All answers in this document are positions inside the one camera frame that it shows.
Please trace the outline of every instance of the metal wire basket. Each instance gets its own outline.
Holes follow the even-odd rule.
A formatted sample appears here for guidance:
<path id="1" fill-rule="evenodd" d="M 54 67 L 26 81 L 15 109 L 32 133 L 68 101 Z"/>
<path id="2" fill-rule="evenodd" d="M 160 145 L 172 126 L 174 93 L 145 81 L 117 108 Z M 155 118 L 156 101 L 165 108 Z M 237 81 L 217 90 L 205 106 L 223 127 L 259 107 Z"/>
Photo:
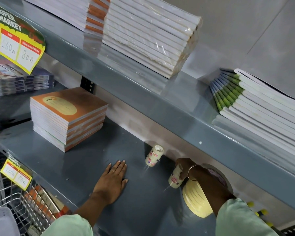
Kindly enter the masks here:
<path id="1" fill-rule="evenodd" d="M 58 218 L 57 205 L 34 180 L 24 191 L 3 175 L 0 177 L 4 183 L 0 187 L 0 207 L 11 209 L 21 235 L 41 235 Z"/>

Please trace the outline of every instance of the discounted price label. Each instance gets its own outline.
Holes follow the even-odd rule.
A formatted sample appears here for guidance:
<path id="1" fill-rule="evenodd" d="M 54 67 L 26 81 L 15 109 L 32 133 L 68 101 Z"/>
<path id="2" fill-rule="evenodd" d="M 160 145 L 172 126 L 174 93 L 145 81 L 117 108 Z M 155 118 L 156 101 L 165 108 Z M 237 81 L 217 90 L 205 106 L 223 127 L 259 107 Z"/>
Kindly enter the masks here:
<path id="1" fill-rule="evenodd" d="M 31 74 L 46 48 L 43 35 L 0 7 L 0 55 Z"/>
<path id="2" fill-rule="evenodd" d="M 28 173 L 9 159 L 6 160 L 0 172 L 17 184 L 22 190 L 26 190 L 32 180 L 32 177 Z"/>

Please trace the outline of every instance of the shelf surface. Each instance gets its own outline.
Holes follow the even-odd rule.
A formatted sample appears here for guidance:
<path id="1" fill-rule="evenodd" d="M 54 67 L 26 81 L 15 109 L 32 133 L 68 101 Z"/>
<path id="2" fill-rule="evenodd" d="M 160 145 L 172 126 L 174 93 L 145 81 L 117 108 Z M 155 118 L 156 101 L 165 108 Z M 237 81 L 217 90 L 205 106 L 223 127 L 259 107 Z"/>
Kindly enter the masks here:
<path id="1" fill-rule="evenodd" d="M 100 131 L 66 153 L 34 132 L 32 121 L 0 134 L 0 151 L 34 171 L 34 179 L 71 210 L 86 201 L 110 162 L 126 160 L 129 182 L 98 220 L 98 227 L 109 235 L 215 235 L 215 216 L 197 217 L 186 206 L 181 188 L 169 186 L 174 162 L 163 156 L 155 167 L 145 164 L 150 150 L 109 119 Z"/>
<path id="2" fill-rule="evenodd" d="M 42 32 L 47 54 L 295 209 L 289 153 L 226 119 L 220 124 L 205 83 L 184 72 L 166 79 L 25 1 L 0 6 Z"/>
<path id="3" fill-rule="evenodd" d="M 30 97 L 66 89 L 61 83 L 55 82 L 55 87 L 18 94 L 0 96 L 0 121 L 2 124 L 16 123 L 28 118 L 30 114 Z"/>

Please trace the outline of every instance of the light green shirt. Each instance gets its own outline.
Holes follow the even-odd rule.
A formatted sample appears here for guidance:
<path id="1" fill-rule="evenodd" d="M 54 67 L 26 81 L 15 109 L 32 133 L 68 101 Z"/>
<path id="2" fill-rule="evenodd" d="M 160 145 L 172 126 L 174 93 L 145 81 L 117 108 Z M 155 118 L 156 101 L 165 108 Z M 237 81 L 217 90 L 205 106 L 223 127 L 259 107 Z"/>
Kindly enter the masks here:
<path id="1" fill-rule="evenodd" d="M 63 215 L 42 236 L 93 236 L 89 222 L 79 215 Z M 216 218 L 216 236 L 277 236 L 241 199 L 224 203 Z"/>

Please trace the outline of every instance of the bangle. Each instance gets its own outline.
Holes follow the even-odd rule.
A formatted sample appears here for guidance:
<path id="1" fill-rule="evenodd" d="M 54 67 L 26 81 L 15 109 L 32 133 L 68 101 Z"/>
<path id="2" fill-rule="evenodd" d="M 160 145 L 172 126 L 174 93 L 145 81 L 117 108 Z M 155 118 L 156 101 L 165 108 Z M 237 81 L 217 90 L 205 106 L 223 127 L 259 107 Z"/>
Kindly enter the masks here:
<path id="1" fill-rule="evenodd" d="M 192 179 L 190 179 L 190 177 L 189 177 L 189 171 L 191 170 L 191 168 L 196 167 L 196 166 L 202 167 L 202 166 L 200 166 L 200 165 L 193 165 L 193 166 L 191 166 L 191 167 L 189 168 L 189 170 L 188 170 L 187 177 L 188 177 L 188 179 L 191 180 L 191 181 L 196 181 L 196 180 L 197 180 L 197 179 L 192 180 Z"/>

